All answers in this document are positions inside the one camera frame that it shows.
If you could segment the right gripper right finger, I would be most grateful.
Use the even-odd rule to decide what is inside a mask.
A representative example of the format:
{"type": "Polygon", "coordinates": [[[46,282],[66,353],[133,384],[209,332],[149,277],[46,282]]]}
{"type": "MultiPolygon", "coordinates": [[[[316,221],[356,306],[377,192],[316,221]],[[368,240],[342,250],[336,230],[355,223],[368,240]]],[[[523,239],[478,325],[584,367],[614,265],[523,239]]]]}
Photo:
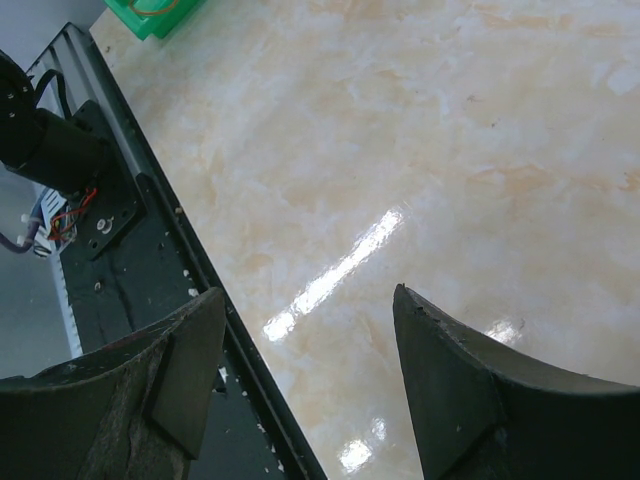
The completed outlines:
{"type": "Polygon", "coordinates": [[[427,479],[635,479],[639,391],[524,355],[404,285],[397,348],[427,479]]]}

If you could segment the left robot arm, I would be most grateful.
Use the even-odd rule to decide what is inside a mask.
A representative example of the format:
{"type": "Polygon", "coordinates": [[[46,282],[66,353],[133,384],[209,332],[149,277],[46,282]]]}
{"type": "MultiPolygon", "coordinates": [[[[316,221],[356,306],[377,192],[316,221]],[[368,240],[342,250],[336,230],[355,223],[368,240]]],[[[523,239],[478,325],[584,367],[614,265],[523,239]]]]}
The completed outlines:
{"type": "Polygon", "coordinates": [[[2,53],[1,162],[23,178],[74,196],[109,168],[112,153],[72,115],[60,71],[49,69],[32,84],[2,53]]]}

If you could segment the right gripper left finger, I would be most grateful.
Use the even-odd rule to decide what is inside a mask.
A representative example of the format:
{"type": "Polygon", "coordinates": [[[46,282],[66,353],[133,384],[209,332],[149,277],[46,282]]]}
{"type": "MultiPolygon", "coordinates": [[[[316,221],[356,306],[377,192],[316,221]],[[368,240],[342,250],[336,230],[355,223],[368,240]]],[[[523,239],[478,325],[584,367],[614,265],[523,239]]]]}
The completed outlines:
{"type": "Polygon", "coordinates": [[[225,326],[223,292],[211,288],[94,352],[2,380],[2,478],[186,478],[225,326]]]}

